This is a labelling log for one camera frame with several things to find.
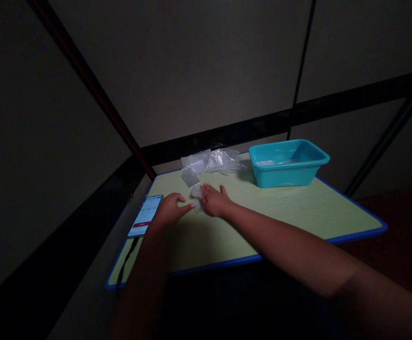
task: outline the clear plastic bag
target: clear plastic bag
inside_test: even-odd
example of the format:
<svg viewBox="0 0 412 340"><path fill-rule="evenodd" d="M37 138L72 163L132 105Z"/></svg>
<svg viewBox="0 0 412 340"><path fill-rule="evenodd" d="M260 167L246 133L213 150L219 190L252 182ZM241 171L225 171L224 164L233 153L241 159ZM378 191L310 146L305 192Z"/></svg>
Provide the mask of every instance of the clear plastic bag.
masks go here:
<svg viewBox="0 0 412 340"><path fill-rule="evenodd" d="M204 150L181 157L183 166L181 177L188 187L192 187L199 183L197 176L206 172L217 171L228 175L247 170L248 168L239 161L239 151L233 149Z"/></svg>
<svg viewBox="0 0 412 340"><path fill-rule="evenodd" d="M196 176L196 174L190 167L182 168L181 178L187 184L188 187L193 187L194 185L200 182L199 178Z"/></svg>
<svg viewBox="0 0 412 340"><path fill-rule="evenodd" d="M201 192L201 187L200 186L194 186L192 188L192 191L190 192L190 196L194 198L202 198L203 194Z"/></svg>

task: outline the forearm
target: forearm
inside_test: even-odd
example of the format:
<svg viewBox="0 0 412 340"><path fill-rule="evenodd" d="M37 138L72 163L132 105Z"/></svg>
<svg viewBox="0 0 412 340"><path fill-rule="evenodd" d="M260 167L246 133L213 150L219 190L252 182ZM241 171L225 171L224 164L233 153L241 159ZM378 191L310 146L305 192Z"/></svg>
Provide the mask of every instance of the forearm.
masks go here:
<svg viewBox="0 0 412 340"><path fill-rule="evenodd" d="M155 336L167 277L164 226L151 225L127 279L109 331L109 339Z"/></svg>
<svg viewBox="0 0 412 340"><path fill-rule="evenodd" d="M412 337L412 294L328 242L237 204L224 216L269 261L372 336Z"/></svg>
<svg viewBox="0 0 412 340"><path fill-rule="evenodd" d="M288 223L234 203L224 218L269 261L320 296L335 294L358 270L359 261Z"/></svg>

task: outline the smartphone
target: smartphone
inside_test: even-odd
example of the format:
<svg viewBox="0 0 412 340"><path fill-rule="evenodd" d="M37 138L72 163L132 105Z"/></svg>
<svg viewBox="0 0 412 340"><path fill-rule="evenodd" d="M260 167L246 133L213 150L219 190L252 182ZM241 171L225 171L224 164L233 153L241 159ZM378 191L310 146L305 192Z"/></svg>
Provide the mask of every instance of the smartphone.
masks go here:
<svg viewBox="0 0 412 340"><path fill-rule="evenodd" d="M148 229L149 224L153 220L155 212L157 211L162 199L163 195L146 198L146 201L143 203L143 206L141 207L132 228L129 230L129 234L127 234L128 238L143 236L146 233L146 229Z"/></svg>

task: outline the plastic container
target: plastic container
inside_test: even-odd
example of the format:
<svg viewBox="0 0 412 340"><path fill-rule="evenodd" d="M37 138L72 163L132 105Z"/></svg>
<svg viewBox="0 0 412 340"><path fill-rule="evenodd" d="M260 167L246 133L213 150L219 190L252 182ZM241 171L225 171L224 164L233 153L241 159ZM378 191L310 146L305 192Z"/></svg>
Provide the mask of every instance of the plastic container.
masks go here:
<svg viewBox="0 0 412 340"><path fill-rule="evenodd" d="M309 185L330 157L306 139L255 145L249 149L259 187Z"/></svg>

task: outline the green tabletop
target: green tabletop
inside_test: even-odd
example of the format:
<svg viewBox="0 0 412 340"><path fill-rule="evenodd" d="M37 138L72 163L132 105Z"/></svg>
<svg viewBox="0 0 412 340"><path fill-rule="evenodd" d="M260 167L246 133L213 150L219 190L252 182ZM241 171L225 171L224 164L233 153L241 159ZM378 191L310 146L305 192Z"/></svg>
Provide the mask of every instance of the green tabletop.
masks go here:
<svg viewBox="0 0 412 340"><path fill-rule="evenodd" d="M242 154L248 160L249 154ZM159 175L148 196L181 193L187 203L198 203L189 196L191 189L181 179L181 171ZM387 229L384 222L372 215L325 182L315 178L309 186L259 188L252 169L229 176L207 173L202 182L215 188L225 185L236 203L304 229L332 243L370 237ZM251 262L261 256L228 222L200 212L200 205L184 215L168 235L168 271L178 273ZM126 263L125 282L132 269L142 239ZM119 258L106 282L114 288L132 239L126 240Z"/></svg>

